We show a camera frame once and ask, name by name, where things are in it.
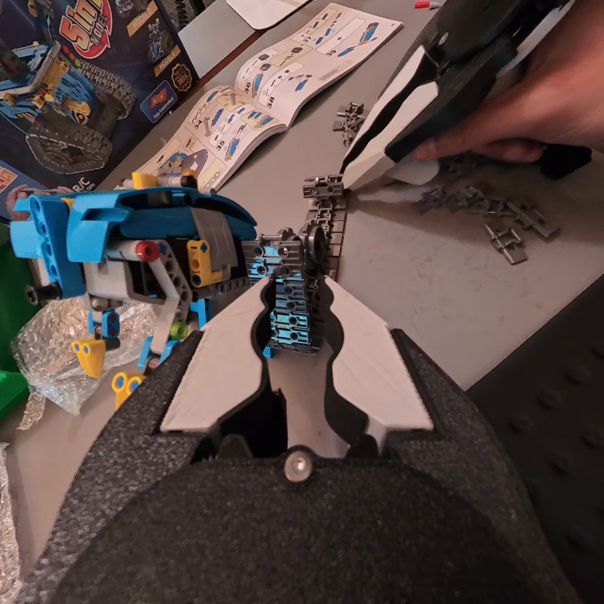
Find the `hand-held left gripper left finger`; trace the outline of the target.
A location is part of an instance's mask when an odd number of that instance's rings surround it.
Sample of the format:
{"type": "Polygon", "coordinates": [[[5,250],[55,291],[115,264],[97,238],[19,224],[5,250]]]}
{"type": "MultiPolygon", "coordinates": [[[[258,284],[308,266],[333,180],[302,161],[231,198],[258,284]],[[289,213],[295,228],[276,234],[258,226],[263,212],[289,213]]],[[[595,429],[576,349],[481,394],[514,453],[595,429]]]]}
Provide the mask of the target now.
{"type": "Polygon", "coordinates": [[[209,433],[261,392],[268,377],[257,336],[274,279],[264,277],[201,330],[202,337],[161,423],[163,433],[209,433]]]}

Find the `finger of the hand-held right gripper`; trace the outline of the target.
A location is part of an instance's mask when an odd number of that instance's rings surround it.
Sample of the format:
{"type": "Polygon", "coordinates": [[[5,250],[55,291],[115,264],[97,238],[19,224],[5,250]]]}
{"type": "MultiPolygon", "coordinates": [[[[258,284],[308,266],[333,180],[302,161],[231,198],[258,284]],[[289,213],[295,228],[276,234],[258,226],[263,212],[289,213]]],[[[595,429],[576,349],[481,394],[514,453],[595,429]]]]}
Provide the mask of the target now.
{"type": "Polygon", "coordinates": [[[429,57],[424,47],[418,47],[394,75],[375,103],[361,130],[344,158],[349,165],[391,122],[402,103],[419,86],[429,81],[429,57]]]}
{"type": "Polygon", "coordinates": [[[429,81],[409,95],[390,124],[367,144],[357,159],[344,165],[342,174],[345,189],[358,190],[384,177],[410,185],[424,185],[434,179],[440,169],[437,160],[416,161],[408,158],[408,150],[387,151],[387,147],[437,98],[438,93],[436,82],[429,81]]]}

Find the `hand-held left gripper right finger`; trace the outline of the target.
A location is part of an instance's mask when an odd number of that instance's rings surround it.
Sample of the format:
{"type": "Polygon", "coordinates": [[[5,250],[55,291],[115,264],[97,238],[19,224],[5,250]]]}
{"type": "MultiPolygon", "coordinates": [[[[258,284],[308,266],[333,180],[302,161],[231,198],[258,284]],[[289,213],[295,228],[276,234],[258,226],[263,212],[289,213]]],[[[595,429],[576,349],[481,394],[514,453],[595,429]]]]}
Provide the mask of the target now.
{"type": "Polygon", "coordinates": [[[336,394],[368,419],[364,431],[432,431],[434,423],[389,325],[330,277],[330,311],[343,329],[332,364],[336,394]]]}

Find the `pile of grey track links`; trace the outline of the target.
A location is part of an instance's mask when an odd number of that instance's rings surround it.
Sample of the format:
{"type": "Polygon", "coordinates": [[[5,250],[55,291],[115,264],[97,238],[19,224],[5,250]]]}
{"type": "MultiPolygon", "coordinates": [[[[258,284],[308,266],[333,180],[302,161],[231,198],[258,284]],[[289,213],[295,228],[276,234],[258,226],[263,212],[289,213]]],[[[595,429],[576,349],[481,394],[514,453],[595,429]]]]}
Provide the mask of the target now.
{"type": "MultiPolygon", "coordinates": [[[[342,132],[344,146],[351,148],[366,120],[364,105],[351,102],[340,107],[336,115],[332,129],[342,132]]],[[[464,175],[477,166],[477,162],[467,154],[445,162],[448,174],[452,176],[464,175]]],[[[485,220],[484,230],[491,245],[511,265],[528,259],[521,231],[534,231],[546,239],[556,237],[561,231],[535,204],[518,198],[497,198],[484,187],[466,185],[448,190],[442,185],[435,185],[421,192],[418,200],[406,203],[419,215],[445,208],[449,213],[479,216],[485,220]]]]}

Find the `blue toy robot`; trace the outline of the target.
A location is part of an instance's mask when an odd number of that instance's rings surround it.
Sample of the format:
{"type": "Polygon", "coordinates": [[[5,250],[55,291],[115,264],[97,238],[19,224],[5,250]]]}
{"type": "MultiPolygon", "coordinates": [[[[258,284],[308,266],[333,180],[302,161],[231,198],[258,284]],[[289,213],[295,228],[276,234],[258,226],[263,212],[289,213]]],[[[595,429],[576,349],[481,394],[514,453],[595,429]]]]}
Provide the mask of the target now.
{"type": "Polygon", "coordinates": [[[135,172],[111,192],[30,190],[17,200],[26,221],[12,222],[15,255],[40,260],[49,283],[28,286],[33,305],[60,299],[87,302],[87,339],[71,345],[84,372],[102,375],[107,352],[120,347],[117,308],[152,306],[155,321],[144,340],[137,373],[112,381],[118,409],[188,334],[211,318],[210,299],[266,276],[277,283],[269,342],[261,350],[313,354],[321,342],[318,278],[330,255],[329,226],[319,214],[319,179],[305,185],[309,212],[298,232],[256,234],[256,221],[236,202],[196,176],[135,172]]]}

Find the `grey desk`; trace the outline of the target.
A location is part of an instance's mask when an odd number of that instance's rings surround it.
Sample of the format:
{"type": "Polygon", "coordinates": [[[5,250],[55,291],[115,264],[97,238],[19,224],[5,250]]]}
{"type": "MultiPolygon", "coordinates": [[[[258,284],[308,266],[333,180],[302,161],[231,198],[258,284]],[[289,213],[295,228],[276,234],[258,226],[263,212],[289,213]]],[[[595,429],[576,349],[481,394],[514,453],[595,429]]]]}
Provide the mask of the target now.
{"type": "MultiPolygon", "coordinates": [[[[296,227],[305,215],[305,177],[334,174],[344,156],[332,131],[348,102],[370,108],[405,51],[436,11],[412,1],[341,1],[404,23],[403,29],[347,77],[309,101],[290,130],[263,143],[221,188],[245,207],[259,231],[296,227]]],[[[526,232],[529,259],[510,266],[475,215],[411,203],[419,188],[352,196],[338,282],[391,327],[402,328],[468,389],[603,274],[603,156],[553,182],[534,167],[487,165],[460,183],[491,184],[497,196],[536,202],[561,231],[549,242],[526,232]]],[[[1,424],[20,577],[35,567],[80,462],[115,408],[111,371],[78,416],[48,403],[40,421],[16,427],[25,404],[1,424]]]]}

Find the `person's right hand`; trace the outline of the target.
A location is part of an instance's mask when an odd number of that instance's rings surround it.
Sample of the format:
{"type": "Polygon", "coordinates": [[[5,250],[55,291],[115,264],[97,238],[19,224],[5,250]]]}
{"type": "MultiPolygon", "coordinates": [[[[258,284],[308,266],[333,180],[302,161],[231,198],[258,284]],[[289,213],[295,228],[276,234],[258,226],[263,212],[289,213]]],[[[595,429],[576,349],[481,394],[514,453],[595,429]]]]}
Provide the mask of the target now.
{"type": "Polygon", "coordinates": [[[603,153],[603,1],[577,1],[529,56],[523,79],[488,99],[412,156],[432,161],[464,152],[534,162],[545,144],[603,153]]]}

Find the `instruction booklet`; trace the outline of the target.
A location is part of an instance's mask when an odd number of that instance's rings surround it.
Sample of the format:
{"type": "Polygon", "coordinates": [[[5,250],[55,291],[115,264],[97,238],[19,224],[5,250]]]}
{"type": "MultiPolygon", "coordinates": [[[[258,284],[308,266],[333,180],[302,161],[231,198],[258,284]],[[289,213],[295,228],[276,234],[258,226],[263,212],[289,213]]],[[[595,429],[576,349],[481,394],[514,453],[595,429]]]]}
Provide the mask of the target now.
{"type": "Polygon", "coordinates": [[[259,145],[288,130],[300,109],[363,63],[404,24],[330,3],[304,27],[247,61],[232,87],[197,102],[170,141],[137,172],[140,188],[192,175],[218,190],[259,145]]]}

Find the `bubble wrap bag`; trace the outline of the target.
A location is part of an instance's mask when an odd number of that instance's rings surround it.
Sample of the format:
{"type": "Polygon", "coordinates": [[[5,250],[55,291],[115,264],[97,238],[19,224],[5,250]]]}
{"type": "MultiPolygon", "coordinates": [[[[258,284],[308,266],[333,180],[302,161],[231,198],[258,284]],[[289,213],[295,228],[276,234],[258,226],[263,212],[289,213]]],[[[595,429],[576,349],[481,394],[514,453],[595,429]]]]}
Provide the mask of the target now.
{"type": "MultiPolygon", "coordinates": [[[[137,361],[144,341],[154,330],[155,312],[151,305],[126,302],[117,313],[120,348],[107,352],[102,378],[115,367],[137,361]]],[[[11,342],[12,354],[30,390],[74,415],[101,383],[101,379],[84,372],[71,347],[74,341],[91,336],[87,318],[88,311],[80,298],[52,301],[11,342]]]]}
{"type": "Polygon", "coordinates": [[[1,443],[1,603],[15,603],[21,589],[21,557],[14,522],[7,443],[1,443]]]}

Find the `black perforated pad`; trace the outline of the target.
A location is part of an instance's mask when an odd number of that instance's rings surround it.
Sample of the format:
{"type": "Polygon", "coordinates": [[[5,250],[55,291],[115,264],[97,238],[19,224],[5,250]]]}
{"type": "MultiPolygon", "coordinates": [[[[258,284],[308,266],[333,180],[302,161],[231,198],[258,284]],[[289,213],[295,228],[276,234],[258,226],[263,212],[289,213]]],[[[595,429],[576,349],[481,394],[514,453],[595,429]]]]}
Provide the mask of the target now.
{"type": "Polygon", "coordinates": [[[603,276],[467,394],[585,603],[603,603],[603,276]]]}

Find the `green plastic bin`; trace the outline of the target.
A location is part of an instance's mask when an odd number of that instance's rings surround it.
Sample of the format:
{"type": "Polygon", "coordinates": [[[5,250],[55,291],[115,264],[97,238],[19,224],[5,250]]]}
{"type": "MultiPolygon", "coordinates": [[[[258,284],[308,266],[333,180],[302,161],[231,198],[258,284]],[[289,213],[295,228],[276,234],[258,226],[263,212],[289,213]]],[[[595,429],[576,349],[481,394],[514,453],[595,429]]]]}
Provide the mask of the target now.
{"type": "Polygon", "coordinates": [[[28,396],[28,384],[13,356],[11,343],[34,317],[38,306],[26,298],[33,284],[28,262],[15,256],[8,225],[1,224],[1,419],[28,396]]]}

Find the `dark blue robot kit box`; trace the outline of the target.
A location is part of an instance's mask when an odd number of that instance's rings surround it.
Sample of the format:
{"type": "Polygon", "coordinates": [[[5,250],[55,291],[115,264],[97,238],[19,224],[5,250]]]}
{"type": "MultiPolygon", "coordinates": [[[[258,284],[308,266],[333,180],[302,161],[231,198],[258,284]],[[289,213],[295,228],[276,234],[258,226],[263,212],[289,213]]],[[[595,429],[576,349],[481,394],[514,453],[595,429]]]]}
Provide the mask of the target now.
{"type": "Polygon", "coordinates": [[[1,1],[1,222],[19,187],[95,189],[198,78],[168,1],[1,1]]]}

